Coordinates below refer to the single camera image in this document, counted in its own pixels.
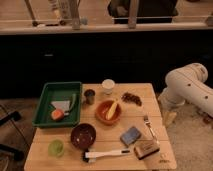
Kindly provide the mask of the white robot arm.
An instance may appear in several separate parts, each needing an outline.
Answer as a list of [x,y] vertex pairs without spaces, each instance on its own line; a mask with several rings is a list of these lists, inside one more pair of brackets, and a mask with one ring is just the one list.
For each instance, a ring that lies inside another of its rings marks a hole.
[[171,110],[188,101],[213,117],[213,88],[205,84],[207,78],[208,71],[200,63],[191,63],[168,72],[166,87],[158,98],[163,109]]

